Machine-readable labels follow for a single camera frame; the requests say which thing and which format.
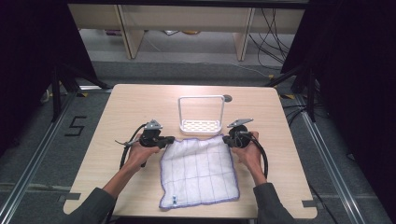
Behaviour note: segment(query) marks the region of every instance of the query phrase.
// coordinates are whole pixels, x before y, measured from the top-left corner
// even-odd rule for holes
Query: wooden table
[[[229,94],[233,99],[224,106],[221,132],[228,134],[229,129],[226,126],[236,119],[253,118],[254,121],[246,126],[250,131],[260,133],[259,140],[269,161],[268,181],[275,185],[280,201],[295,218],[314,218],[317,215],[316,207],[303,206],[303,201],[312,201],[313,198],[275,89],[126,84],[117,85],[110,95],[71,189],[71,193],[80,193],[80,198],[77,201],[66,201],[66,214],[76,209],[95,187],[104,186],[118,171],[123,146],[115,140],[129,140],[138,126],[152,119],[156,119],[163,126],[161,135],[173,135],[176,139],[191,137],[184,135],[179,129],[178,97],[223,94]],[[214,108],[205,108],[197,113],[210,114],[212,111]],[[118,198],[114,215],[257,217],[257,204],[252,190],[253,179],[242,163],[235,165],[241,192],[237,202],[161,210],[159,203],[163,189],[159,161],[163,152],[164,150],[151,156],[147,166],[131,179]]]

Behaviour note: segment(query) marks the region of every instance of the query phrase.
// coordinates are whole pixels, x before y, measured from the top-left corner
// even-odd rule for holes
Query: sleeve
[[[62,224],[94,223],[103,220],[116,200],[102,189],[96,188],[82,205],[68,215]]]
[[[291,214],[283,207],[277,197],[274,185],[271,183],[261,184],[254,189],[256,202],[259,208],[259,224],[289,224],[296,223]]]

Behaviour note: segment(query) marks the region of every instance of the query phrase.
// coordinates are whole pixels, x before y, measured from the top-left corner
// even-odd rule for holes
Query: blue grid pattern
[[[239,198],[233,157],[222,135],[175,141],[161,159],[163,209],[223,203]]]

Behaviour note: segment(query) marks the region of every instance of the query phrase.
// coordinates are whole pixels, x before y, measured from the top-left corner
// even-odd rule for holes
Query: sponge holder
[[[221,100],[221,108],[219,113],[219,119],[183,119],[182,117],[182,100],[189,98],[219,98]],[[221,120],[224,111],[225,98],[223,95],[195,95],[195,96],[180,96],[177,100],[178,103],[178,114],[180,119],[180,130],[184,134],[218,134],[221,131]]]

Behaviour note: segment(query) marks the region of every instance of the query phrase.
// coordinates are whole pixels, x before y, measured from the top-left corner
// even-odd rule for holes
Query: towel
[[[239,199],[233,157],[222,135],[206,140],[189,138],[169,145],[161,158],[161,184],[162,209]]]

